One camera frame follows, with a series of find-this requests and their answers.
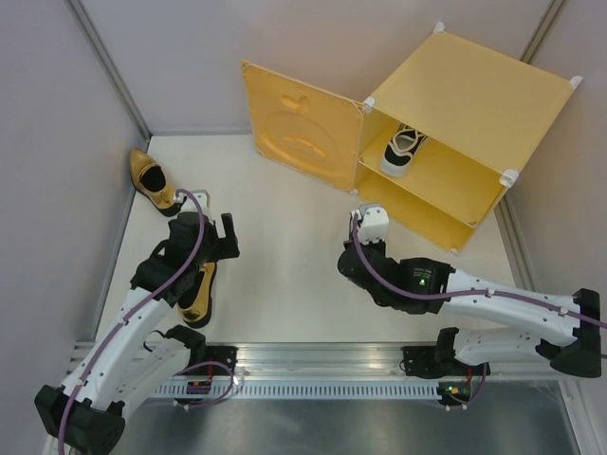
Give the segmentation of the white black sneaker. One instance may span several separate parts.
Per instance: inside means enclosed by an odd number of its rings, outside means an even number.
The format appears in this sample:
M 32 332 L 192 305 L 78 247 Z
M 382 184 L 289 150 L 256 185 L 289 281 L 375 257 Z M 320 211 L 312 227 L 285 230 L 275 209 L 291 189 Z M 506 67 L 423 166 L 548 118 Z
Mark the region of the white black sneaker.
M 379 161 L 380 170 L 391 177 L 403 177 L 412 166 L 415 154 L 427 139 L 428 136 L 424 133 L 401 123 Z

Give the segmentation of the yellow cabinet door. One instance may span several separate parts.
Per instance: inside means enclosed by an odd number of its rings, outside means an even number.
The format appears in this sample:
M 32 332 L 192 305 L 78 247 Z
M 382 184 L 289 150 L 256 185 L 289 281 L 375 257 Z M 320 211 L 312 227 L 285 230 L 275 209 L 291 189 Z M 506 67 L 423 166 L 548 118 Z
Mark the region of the yellow cabinet door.
M 241 62 L 260 155 L 341 191 L 354 188 L 362 104 L 248 61 Z

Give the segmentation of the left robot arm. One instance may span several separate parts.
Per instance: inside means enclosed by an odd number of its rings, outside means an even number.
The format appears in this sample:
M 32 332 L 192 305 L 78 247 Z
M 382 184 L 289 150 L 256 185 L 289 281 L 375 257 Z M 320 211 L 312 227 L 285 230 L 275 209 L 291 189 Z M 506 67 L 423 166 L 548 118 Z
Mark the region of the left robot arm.
M 34 404 L 55 454 L 108 454 L 127 420 L 174 375 L 204 375 L 201 395 L 223 373 L 236 382 L 234 363 L 211 355 L 200 333 L 212 315 L 212 285 L 221 260 L 239 256 L 233 219 L 214 221 L 182 212 L 131 280 L 113 325 L 61 385 L 44 385 Z

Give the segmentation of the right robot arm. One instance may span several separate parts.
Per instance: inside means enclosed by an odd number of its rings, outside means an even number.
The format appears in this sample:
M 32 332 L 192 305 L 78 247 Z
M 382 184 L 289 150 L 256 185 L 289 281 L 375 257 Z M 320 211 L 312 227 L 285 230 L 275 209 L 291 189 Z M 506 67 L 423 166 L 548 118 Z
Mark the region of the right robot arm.
M 488 282 L 429 258 L 395 261 L 385 244 L 344 244 L 338 271 L 374 303 L 409 315 L 454 314 L 497 323 L 482 331 L 445 328 L 432 354 L 435 368 L 543 359 L 581 378 L 602 373 L 600 299 L 581 288 L 569 296 L 533 293 Z

